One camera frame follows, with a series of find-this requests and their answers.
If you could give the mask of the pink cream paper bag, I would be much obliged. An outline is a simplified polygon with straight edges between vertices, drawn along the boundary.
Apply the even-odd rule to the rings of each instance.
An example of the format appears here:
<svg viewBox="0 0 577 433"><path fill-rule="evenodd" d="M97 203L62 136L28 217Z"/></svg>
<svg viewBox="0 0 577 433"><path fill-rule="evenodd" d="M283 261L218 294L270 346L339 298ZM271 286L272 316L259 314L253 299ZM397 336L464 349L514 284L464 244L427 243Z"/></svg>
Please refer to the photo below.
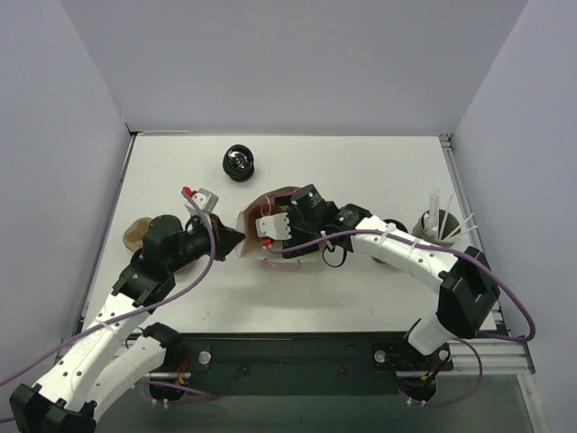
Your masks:
<svg viewBox="0 0 577 433"><path fill-rule="evenodd" d="M319 251L284 258L267 250L268 247L282 249L284 241L296 239L289 228L288 208L290 198L297 190L298 187L287 186L268 191L239 213L235 230L244 234L244 240L235 247L235 252L240 258L264 263L284 272L296 272L303 263L320 259Z"/></svg>

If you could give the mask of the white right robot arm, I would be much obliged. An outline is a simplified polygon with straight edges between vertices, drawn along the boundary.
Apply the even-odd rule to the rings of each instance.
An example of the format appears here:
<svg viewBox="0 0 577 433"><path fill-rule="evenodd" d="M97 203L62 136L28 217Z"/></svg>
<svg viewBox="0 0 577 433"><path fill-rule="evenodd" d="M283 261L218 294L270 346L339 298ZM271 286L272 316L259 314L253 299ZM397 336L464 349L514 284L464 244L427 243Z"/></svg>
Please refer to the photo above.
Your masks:
<svg viewBox="0 0 577 433"><path fill-rule="evenodd" d="M401 343L402 362L418 368L447 341L474 338L499 299L498 284L488 275L484 254L430 244L387 223L369 210L327 201L312 184L298 189L288 201L289 240L285 258L317 250L327 241L348 253L384 262L425 284L438 301L435 312L419 319Z"/></svg>

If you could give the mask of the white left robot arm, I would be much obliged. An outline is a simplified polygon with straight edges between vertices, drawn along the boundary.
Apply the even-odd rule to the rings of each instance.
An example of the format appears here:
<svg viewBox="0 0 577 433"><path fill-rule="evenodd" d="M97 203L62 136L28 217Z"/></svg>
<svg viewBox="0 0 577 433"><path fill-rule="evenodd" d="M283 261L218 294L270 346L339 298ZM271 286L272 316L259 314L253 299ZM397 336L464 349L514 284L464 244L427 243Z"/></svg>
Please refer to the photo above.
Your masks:
<svg viewBox="0 0 577 433"><path fill-rule="evenodd" d="M175 273L207 256L223 261L244 240L214 214L186 224L172 215L152 219L129 264L90 327L73 337L60 360L34 385L10 396L21 432L92 432L102 414L146 373L176 369L183 359L181 334L154 323L121 356L116 351L152 315L176 285Z"/></svg>

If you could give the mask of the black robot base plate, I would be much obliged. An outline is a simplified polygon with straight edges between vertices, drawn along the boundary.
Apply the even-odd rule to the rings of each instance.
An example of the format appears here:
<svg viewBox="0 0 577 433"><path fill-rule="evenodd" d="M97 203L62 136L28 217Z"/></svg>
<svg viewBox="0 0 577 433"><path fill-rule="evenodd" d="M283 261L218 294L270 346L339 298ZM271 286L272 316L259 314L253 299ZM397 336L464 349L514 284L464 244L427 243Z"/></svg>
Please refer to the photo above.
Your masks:
<svg viewBox="0 0 577 433"><path fill-rule="evenodd" d="M159 401L227 396L381 396L451 371L450 347L421 355L401 332L187 333L146 390Z"/></svg>

